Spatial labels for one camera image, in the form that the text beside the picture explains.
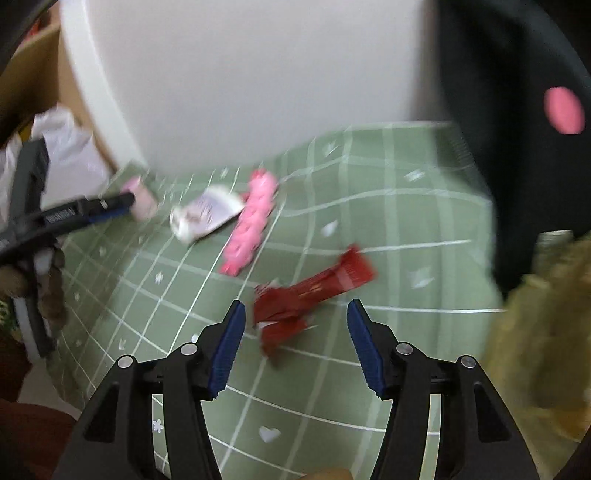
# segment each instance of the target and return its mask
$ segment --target pink dot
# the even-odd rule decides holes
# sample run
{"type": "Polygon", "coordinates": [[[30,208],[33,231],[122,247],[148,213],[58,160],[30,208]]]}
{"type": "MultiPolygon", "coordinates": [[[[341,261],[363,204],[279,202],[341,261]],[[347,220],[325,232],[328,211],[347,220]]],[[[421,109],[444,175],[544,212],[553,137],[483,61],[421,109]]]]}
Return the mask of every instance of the pink dot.
{"type": "Polygon", "coordinates": [[[558,133],[577,135],[585,128],[585,112],[579,98],[566,87],[552,87],[544,95],[544,110],[558,133]]]}

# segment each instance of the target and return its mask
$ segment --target green tablecloth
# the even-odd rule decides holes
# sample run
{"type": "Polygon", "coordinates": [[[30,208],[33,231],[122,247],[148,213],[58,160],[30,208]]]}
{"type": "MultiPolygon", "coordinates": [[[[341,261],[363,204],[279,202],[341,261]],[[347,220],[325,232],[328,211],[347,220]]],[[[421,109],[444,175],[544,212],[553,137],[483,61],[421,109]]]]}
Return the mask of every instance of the green tablecloth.
{"type": "MultiPolygon", "coordinates": [[[[390,402],[366,386],[346,303],[359,297],[374,320],[427,355],[478,357],[500,305],[486,266],[491,203],[450,124],[348,129],[263,164],[281,179],[277,205],[255,260],[236,278],[219,273],[233,224],[187,250],[172,236],[168,215],[210,183],[246,191],[252,168],[175,178],[144,172],[161,202],[156,218],[119,218],[68,238],[71,315],[53,358],[56,386],[80,404],[117,357],[165,356],[221,321],[236,298],[251,315],[257,284],[296,283],[356,242],[377,279],[317,308],[313,328],[283,348],[276,365],[261,356],[248,326],[226,391],[203,409],[226,480],[285,480],[329,466],[369,478],[390,402]]],[[[111,188],[134,174],[137,168],[124,169],[111,188]]],[[[437,400],[425,478],[433,476],[439,441],[437,400]]],[[[161,398],[153,415],[157,462],[168,472],[161,398]]]]}

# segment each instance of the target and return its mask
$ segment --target black tool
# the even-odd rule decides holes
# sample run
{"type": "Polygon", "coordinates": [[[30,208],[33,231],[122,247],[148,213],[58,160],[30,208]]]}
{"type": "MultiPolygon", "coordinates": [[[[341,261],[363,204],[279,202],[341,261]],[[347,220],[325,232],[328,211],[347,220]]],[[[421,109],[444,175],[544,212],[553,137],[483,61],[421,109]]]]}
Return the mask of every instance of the black tool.
{"type": "MultiPolygon", "coordinates": [[[[37,284],[35,253],[54,248],[60,235],[127,213],[135,201],[132,193],[81,198],[42,212],[41,195],[48,167],[49,156],[43,139],[23,143],[12,182],[8,223],[0,232],[0,265],[16,264],[31,285],[37,284]]],[[[23,311],[35,348],[39,356],[44,357],[53,350],[53,341],[47,335],[37,309],[36,289],[24,299],[24,303],[23,311]]],[[[20,324],[25,321],[22,317],[17,320],[20,324]]]]}
{"type": "MultiPolygon", "coordinates": [[[[432,394],[442,397],[437,480],[539,480],[517,425],[476,359],[426,357],[372,322],[359,299],[349,304],[347,322],[368,386],[394,401],[371,480],[419,478],[432,394]]],[[[591,478],[590,454],[591,430],[557,479],[591,478]]]]}
{"type": "Polygon", "coordinates": [[[246,325],[235,300],[222,323],[161,360],[122,356],[90,399],[53,480],[160,479],[152,444],[152,395],[164,403],[170,471],[176,480],[220,480],[201,401],[226,387],[246,325]]]}
{"type": "MultiPolygon", "coordinates": [[[[221,324],[168,358],[142,364],[119,358],[84,410],[53,480],[162,479],[152,453],[152,394],[163,395],[172,479],[220,480],[200,402],[224,389],[244,326],[244,306],[235,300],[221,324]]],[[[436,480],[539,480],[517,426],[473,357],[428,358],[372,322],[359,300],[349,304],[348,326],[369,387],[394,401],[371,480],[419,478],[432,394],[443,397],[436,480]]],[[[590,453],[591,430],[555,480],[588,480],[590,453]]]]}

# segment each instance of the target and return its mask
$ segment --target white star pattern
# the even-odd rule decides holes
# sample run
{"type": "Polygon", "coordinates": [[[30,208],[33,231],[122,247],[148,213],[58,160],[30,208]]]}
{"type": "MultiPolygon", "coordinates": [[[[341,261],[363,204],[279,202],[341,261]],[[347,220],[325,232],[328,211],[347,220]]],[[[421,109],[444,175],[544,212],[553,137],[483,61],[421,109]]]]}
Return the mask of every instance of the white star pattern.
{"type": "Polygon", "coordinates": [[[162,425],[160,419],[152,420],[152,425],[154,426],[155,432],[162,433],[162,431],[164,430],[164,425],[162,425]]]}
{"type": "Polygon", "coordinates": [[[413,170],[412,172],[407,173],[404,178],[408,181],[417,181],[422,179],[425,176],[425,172],[421,170],[413,170]]]}
{"type": "Polygon", "coordinates": [[[336,228],[339,226],[339,221],[335,220],[334,222],[327,223],[322,227],[320,232],[322,233],[323,237],[332,236],[336,232],[336,228]]]}
{"type": "Polygon", "coordinates": [[[324,154],[325,157],[328,157],[335,150],[336,150],[336,142],[330,142],[324,146],[324,150],[322,151],[322,153],[324,154]]]}

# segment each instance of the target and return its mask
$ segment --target yellow fabric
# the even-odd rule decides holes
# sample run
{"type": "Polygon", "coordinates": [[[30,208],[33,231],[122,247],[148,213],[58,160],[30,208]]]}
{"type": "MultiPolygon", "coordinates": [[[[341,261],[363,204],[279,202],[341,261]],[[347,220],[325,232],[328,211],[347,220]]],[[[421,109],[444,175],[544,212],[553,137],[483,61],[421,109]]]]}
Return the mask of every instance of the yellow fabric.
{"type": "Polygon", "coordinates": [[[591,239],[548,258],[510,295],[483,363],[543,479],[560,470],[591,422],[591,239]]]}

